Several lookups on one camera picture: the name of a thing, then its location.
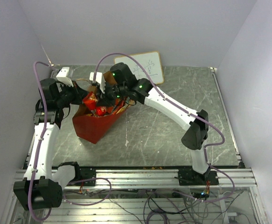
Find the white wall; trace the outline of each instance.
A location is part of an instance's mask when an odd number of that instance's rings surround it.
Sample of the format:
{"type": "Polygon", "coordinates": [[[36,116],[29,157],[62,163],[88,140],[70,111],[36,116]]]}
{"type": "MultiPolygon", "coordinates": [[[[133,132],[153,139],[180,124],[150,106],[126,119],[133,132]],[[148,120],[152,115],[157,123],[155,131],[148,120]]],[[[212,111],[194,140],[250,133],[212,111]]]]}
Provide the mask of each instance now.
{"type": "MultiPolygon", "coordinates": [[[[0,219],[34,132],[39,99],[35,60],[47,61],[19,3],[0,0],[0,219]]],[[[49,74],[47,69],[39,71],[42,78],[49,74]]]]}
{"type": "Polygon", "coordinates": [[[272,1],[257,1],[217,77],[239,150],[272,223],[272,1]]]}
{"type": "Polygon", "coordinates": [[[54,64],[158,50],[163,65],[218,67],[256,0],[19,2],[54,64]]]}

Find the whiteboard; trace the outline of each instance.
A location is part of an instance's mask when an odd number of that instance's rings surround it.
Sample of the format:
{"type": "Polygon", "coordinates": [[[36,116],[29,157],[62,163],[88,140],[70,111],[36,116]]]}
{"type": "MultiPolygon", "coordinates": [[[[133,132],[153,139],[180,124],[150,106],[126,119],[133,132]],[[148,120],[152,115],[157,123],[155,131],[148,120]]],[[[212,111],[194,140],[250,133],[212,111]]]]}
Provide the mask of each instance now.
{"type": "MultiPolygon", "coordinates": [[[[155,84],[161,84],[164,82],[162,65],[160,63],[160,54],[158,51],[135,54],[130,56],[143,66],[143,68],[146,70],[146,72],[149,74],[150,78],[155,84]]],[[[147,78],[143,70],[134,61],[126,56],[116,57],[114,58],[114,62],[115,64],[119,62],[127,64],[137,79],[147,78]]]]}

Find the red bag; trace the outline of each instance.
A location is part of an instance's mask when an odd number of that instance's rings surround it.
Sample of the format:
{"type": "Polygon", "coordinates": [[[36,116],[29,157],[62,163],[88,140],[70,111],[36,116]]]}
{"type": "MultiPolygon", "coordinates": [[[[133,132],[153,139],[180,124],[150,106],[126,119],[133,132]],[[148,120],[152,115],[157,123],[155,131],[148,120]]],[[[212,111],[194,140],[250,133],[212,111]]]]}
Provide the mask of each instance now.
{"type": "MultiPolygon", "coordinates": [[[[104,77],[105,81],[109,84],[116,84],[116,81],[110,71],[106,72],[104,77]]],[[[88,88],[88,91],[92,91],[94,94],[96,94],[96,88],[93,86],[88,88]]],[[[78,137],[96,144],[123,113],[124,111],[103,117],[89,116],[88,114],[91,114],[91,112],[85,104],[81,104],[78,111],[72,118],[72,122],[78,137]]]]}

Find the gray marble surface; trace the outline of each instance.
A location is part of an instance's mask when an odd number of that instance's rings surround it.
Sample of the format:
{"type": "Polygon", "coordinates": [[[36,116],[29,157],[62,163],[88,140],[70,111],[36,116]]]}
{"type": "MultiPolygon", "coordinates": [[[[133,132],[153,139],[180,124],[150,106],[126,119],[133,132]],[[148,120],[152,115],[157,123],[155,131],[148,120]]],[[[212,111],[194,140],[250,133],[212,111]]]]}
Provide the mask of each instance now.
{"type": "MultiPolygon", "coordinates": [[[[71,66],[73,79],[89,78],[95,66],[71,66]]],[[[100,72],[110,66],[101,66],[100,72]]],[[[209,68],[163,67],[165,82],[159,87],[182,104],[209,113],[209,121],[225,135],[221,146],[209,147],[209,160],[214,165],[238,165],[236,151],[227,125],[222,103],[209,68]]],[[[79,81],[82,88],[87,82],[79,81]]],[[[161,112],[146,105],[129,108],[96,144],[76,136],[72,117],[78,106],[73,105],[63,120],[53,166],[77,161],[80,166],[183,166],[191,165],[190,150],[181,143],[184,131],[161,112]]],[[[218,142],[219,134],[209,129],[207,142],[218,142]]]]}

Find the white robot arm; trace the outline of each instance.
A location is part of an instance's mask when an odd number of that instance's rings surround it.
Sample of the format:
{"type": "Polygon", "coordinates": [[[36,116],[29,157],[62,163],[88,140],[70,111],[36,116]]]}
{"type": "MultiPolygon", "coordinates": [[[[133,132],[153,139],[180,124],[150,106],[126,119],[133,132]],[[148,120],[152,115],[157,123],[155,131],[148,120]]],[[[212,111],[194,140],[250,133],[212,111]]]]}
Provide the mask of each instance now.
{"type": "MultiPolygon", "coordinates": [[[[171,103],[164,100],[163,96],[186,109],[191,114],[197,115],[205,120],[208,120],[208,114],[204,110],[197,112],[187,108],[170,98],[158,87],[157,90],[153,88],[150,82],[145,78],[137,80],[126,64],[118,63],[112,66],[110,71],[114,75],[117,82],[116,85],[109,86],[105,83],[101,73],[98,73],[95,82],[93,82],[98,89],[98,104],[110,105],[114,104],[115,99],[118,97],[129,97],[135,102],[146,104],[167,115],[185,131],[181,141],[187,148],[191,149],[193,170],[200,175],[206,176],[209,172],[209,166],[205,161],[202,145],[207,139],[208,126],[194,117],[189,116],[181,109],[173,106],[171,103]]],[[[70,181],[80,180],[81,178],[80,168],[77,162],[60,164],[58,171],[52,174],[53,149],[63,119],[62,109],[69,107],[70,104],[82,104],[83,98],[88,95],[87,91],[82,90],[78,87],[76,82],[71,81],[70,76],[71,71],[69,68],[62,68],[57,75],[58,81],[51,78],[41,81],[48,107],[47,129],[42,139],[39,158],[36,158],[37,144],[44,126],[44,112],[42,108],[39,108],[39,104],[42,103],[40,100],[36,106],[34,117],[35,142],[31,159],[23,181],[14,184],[14,193],[26,210],[28,210],[28,186],[30,184],[32,171],[34,170],[33,163],[35,160],[38,162],[33,182],[33,209],[59,207],[62,201],[62,191],[65,186],[70,181]],[[63,84],[61,85],[61,92],[59,92],[56,82],[63,84]]],[[[93,81],[93,73],[90,76],[90,80],[93,81]]]]}

